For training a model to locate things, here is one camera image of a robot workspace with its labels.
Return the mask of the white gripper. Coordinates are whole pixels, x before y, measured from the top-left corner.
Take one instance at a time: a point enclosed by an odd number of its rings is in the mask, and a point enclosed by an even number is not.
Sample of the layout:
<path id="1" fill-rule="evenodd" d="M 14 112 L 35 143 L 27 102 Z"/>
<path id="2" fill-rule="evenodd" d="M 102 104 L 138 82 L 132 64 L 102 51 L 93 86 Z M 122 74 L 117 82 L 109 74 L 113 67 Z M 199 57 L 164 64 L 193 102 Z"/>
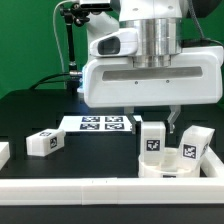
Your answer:
<path id="1" fill-rule="evenodd" d="M 167 123 L 169 132 L 173 133 L 181 113 L 180 105 L 216 103 L 222 97 L 223 47 L 184 48 L 168 60 L 167 66 L 157 68 L 136 68 L 137 49 L 137 31 L 124 28 L 100 41 L 97 52 L 93 53 L 119 59 L 115 71 L 103 74 L 103 83 L 109 89 L 109 106 L 103 107 L 125 107 L 124 114 L 133 134 L 137 124 L 133 107 L 171 105 Z"/>

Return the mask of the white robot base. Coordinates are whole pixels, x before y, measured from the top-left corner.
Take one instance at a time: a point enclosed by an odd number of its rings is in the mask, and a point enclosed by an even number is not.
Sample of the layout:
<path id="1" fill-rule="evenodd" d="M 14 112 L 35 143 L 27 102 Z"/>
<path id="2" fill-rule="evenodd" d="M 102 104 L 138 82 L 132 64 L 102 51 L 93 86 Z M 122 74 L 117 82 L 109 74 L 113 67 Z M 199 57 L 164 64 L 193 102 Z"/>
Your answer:
<path id="1" fill-rule="evenodd" d="M 109 106 L 109 89 L 103 83 L 106 71 L 115 71 L 119 66 L 119 59 L 112 57 L 94 56 L 98 43 L 111 38 L 118 28 L 118 22 L 105 12 L 99 15 L 90 14 L 87 23 L 88 60 L 84 67 L 82 89 L 84 101 L 90 107 Z"/>

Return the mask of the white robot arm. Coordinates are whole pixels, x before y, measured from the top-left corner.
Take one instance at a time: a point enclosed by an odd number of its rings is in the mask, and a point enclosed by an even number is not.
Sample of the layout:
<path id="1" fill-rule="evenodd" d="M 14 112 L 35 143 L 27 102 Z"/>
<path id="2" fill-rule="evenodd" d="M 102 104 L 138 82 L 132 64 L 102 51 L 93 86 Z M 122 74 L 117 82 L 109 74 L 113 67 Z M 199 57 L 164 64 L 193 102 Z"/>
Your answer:
<path id="1" fill-rule="evenodd" d="M 187 104 L 222 97 L 224 48 L 181 46 L 181 20 L 191 0 L 111 0 L 119 21 L 93 22 L 89 60 L 83 69 L 84 100 L 90 107 L 168 105 L 173 124 Z"/>

